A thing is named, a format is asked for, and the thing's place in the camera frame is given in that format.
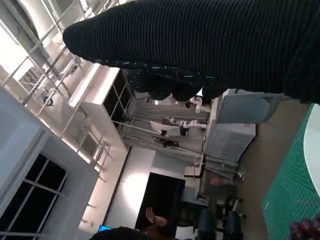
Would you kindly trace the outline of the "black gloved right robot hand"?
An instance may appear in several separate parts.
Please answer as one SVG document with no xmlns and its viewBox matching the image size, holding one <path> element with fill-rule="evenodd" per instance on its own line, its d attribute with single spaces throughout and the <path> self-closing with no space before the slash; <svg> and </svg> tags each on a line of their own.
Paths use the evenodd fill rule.
<svg viewBox="0 0 320 240">
<path fill-rule="evenodd" d="M 153 100 L 228 89 L 320 102 L 317 0 L 134 0 L 67 27 L 69 51 Z"/>
</svg>

